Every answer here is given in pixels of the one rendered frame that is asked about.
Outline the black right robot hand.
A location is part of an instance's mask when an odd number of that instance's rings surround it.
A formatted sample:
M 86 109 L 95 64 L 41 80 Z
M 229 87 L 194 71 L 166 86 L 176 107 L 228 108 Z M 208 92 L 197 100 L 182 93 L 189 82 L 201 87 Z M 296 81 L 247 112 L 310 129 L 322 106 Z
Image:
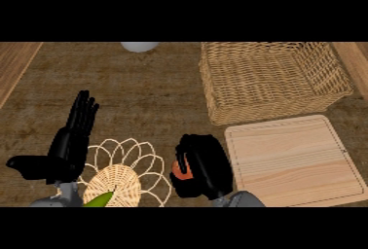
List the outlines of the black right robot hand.
M 234 191 L 234 172 L 225 149 L 211 135 L 185 134 L 176 147 L 176 157 L 182 172 L 188 163 L 192 179 L 180 180 L 173 172 L 170 178 L 179 197 L 205 195 L 210 200 Z

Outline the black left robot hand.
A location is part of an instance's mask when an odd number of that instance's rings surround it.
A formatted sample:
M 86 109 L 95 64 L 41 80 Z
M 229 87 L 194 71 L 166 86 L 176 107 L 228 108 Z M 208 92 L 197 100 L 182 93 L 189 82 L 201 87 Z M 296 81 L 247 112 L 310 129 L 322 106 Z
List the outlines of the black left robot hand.
M 56 132 L 46 156 L 13 156 L 6 165 L 16 169 L 27 180 L 46 180 L 46 184 L 71 183 L 81 175 L 89 135 L 99 104 L 81 90 L 71 108 L 65 126 Z

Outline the orange sweet potato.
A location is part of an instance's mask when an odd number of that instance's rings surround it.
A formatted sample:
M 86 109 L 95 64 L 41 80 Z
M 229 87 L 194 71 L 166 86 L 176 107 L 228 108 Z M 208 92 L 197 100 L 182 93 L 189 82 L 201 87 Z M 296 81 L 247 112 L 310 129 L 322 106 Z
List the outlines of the orange sweet potato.
M 192 173 L 191 173 L 191 169 L 189 169 L 189 166 L 188 166 L 188 163 L 185 162 L 185 166 L 186 166 L 186 172 L 182 172 L 182 168 L 180 168 L 180 165 L 179 165 L 179 161 L 174 160 L 173 162 L 173 174 L 174 176 L 180 179 L 180 180 L 189 180 L 192 179 Z

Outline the pale wooden cutting board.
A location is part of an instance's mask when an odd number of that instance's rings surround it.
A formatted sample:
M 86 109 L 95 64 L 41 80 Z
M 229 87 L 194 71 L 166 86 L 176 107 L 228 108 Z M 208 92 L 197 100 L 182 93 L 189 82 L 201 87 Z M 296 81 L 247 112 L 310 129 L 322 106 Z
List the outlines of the pale wooden cutting board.
M 236 188 L 268 206 L 334 206 L 368 199 L 368 185 L 322 115 L 225 131 Z

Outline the rectangular wicker basket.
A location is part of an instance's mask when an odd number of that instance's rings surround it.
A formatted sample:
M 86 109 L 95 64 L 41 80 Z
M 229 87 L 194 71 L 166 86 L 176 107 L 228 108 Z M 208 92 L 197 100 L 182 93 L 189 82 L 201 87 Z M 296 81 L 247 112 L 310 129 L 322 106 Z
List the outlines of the rectangular wicker basket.
M 204 42 L 198 67 L 213 125 L 324 112 L 353 93 L 327 42 Z

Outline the round woven wicker trivet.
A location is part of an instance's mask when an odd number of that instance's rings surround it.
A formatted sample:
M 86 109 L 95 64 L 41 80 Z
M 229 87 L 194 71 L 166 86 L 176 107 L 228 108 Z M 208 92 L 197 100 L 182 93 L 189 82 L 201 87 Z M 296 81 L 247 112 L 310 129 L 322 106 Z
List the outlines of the round woven wicker trivet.
M 92 158 L 84 165 L 93 172 L 89 180 L 81 177 L 77 180 L 84 186 L 83 204 L 112 192 L 105 207 L 139 207 L 146 196 L 157 201 L 158 207 L 164 207 L 173 186 L 164 176 L 164 159 L 157 155 L 152 144 L 133 138 L 124 141 L 108 138 L 99 145 L 90 145 L 87 150 Z

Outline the green vegetable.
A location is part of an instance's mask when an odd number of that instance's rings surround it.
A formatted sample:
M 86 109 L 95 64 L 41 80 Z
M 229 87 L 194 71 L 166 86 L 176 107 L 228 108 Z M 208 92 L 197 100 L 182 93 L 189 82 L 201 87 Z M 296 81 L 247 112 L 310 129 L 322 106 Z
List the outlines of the green vegetable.
M 112 195 L 114 195 L 112 192 L 102 194 L 90 202 L 87 202 L 83 206 L 84 207 L 105 207 Z

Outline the pale grey round object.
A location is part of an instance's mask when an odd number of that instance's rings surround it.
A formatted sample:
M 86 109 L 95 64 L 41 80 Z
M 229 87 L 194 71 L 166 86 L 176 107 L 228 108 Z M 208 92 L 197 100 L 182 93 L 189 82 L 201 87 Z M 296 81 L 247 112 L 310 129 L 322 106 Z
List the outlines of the pale grey round object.
M 158 46 L 158 42 L 123 42 L 121 45 L 127 51 L 145 53 Z

